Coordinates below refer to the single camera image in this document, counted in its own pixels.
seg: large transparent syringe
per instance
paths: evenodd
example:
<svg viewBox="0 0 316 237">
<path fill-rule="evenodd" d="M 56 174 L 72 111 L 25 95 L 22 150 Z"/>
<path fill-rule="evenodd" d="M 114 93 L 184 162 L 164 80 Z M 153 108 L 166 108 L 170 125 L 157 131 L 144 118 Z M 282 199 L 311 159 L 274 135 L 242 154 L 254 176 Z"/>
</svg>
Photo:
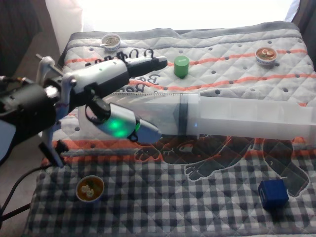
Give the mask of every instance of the large transparent syringe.
<svg viewBox="0 0 316 237">
<path fill-rule="evenodd" d="M 202 97 L 199 94 L 113 93 L 104 98 L 129 108 L 156 125 L 162 134 L 225 135 L 292 140 L 316 136 L 316 110 L 297 103 Z M 84 130 L 97 130 L 79 109 Z"/>
</svg>

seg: robotic arm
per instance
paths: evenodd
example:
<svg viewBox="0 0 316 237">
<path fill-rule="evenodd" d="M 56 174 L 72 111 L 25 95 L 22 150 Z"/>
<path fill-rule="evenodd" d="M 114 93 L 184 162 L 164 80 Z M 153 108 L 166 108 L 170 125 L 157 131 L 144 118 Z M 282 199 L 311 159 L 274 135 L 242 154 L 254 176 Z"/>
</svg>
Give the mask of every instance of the robotic arm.
<svg viewBox="0 0 316 237">
<path fill-rule="evenodd" d="M 113 59 L 63 74 L 50 57 L 41 58 L 36 83 L 27 78 L 0 77 L 0 82 L 17 81 L 22 86 L 0 94 L 0 164 L 17 144 L 43 131 L 39 148 L 54 164 L 64 164 L 52 147 L 53 132 L 60 119 L 77 106 L 86 105 L 86 116 L 101 131 L 119 139 L 154 143 L 159 129 L 133 111 L 105 103 L 102 98 L 129 83 L 129 79 L 167 66 L 165 57 Z M 59 77 L 44 80 L 49 70 Z"/>
</svg>

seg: small bowl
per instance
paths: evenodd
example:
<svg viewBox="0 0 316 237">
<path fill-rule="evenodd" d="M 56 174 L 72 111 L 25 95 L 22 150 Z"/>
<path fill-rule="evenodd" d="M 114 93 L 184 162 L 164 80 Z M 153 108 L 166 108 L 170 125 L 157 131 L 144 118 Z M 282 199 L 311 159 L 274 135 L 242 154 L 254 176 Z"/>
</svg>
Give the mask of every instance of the small bowl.
<svg viewBox="0 0 316 237">
<path fill-rule="evenodd" d="M 100 193 L 100 195 L 98 195 L 96 198 L 92 199 L 92 200 L 84 200 L 82 198 L 79 197 L 78 195 L 78 188 L 80 186 L 80 184 L 84 181 L 84 180 L 87 180 L 87 179 L 91 179 L 91 178 L 94 178 L 94 179 L 98 179 L 101 183 L 102 183 L 102 192 Z M 80 200 L 80 201 L 83 201 L 83 202 L 86 202 L 86 203 L 92 203 L 92 202 L 96 202 L 97 200 L 100 199 L 100 197 L 102 196 L 104 192 L 104 182 L 103 180 L 96 176 L 96 175 L 88 175 L 88 176 L 85 176 L 84 178 L 80 179 L 80 181 L 77 183 L 77 186 L 76 186 L 76 196 L 77 198 Z"/>
<path fill-rule="evenodd" d="M 102 37 L 100 46 L 104 47 L 107 51 L 116 51 L 120 47 L 120 37 L 116 34 L 108 34 Z"/>
<path fill-rule="evenodd" d="M 275 57 L 273 59 L 262 59 L 258 56 L 258 52 L 262 49 L 266 49 L 268 51 L 273 51 L 273 53 L 275 54 Z M 261 47 L 259 49 L 256 50 L 256 59 L 257 59 L 257 62 L 261 65 L 264 65 L 264 66 L 271 66 L 271 65 L 274 65 L 276 59 L 277 59 L 277 52 L 272 49 L 272 48 L 268 48 L 268 47 Z"/>
</svg>

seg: quilted blanket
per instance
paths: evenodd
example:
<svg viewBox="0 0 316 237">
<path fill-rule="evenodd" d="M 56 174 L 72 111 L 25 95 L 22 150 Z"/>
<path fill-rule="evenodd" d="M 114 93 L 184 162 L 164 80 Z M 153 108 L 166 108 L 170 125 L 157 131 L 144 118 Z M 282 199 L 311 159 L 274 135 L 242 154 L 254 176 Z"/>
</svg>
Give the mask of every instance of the quilted blanket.
<svg viewBox="0 0 316 237">
<path fill-rule="evenodd" d="M 105 32 L 76 33 L 62 55 L 69 72 L 114 56 L 99 46 Z M 316 73 L 295 25 L 264 23 L 236 29 L 118 33 L 124 53 L 151 48 L 168 66 L 133 78 L 120 92 L 191 93 L 282 100 L 301 106 L 316 97 Z M 255 50 L 278 52 L 274 67 L 256 63 Z M 190 59 L 189 74 L 173 74 L 175 57 Z M 113 140 L 79 126 L 77 110 L 55 140 L 70 151 L 67 165 L 38 176 L 25 228 L 29 236 L 254 236 L 316 234 L 316 150 L 293 141 L 201 134 L 163 135 L 155 144 Z M 91 205 L 76 198 L 86 175 L 104 180 Z M 262 208 L 262 180 L 283 179 L 289 202 Z"/>
</svg>

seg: orange soup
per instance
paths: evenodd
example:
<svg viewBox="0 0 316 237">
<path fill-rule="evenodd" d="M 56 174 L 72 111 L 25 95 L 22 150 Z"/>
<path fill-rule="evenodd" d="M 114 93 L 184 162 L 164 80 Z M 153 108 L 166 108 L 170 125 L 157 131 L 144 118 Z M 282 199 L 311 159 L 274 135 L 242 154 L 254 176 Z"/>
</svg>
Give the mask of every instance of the orange soup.
<svg viewBox="0 0 316 237">
<path fill-rule="evenodd" d="M 263 60 L 274 60 L 277 57 L 277 53 L 271 48 L 260 48 L 256 54 Z"/>
<path fill-rule="evenodd" d="M 77 188 L 77 195 L 85 201 L 98 198 L 103 192 L 103 183 L 96 177 L 89 177 L 81 181 Z"/>
</svg>

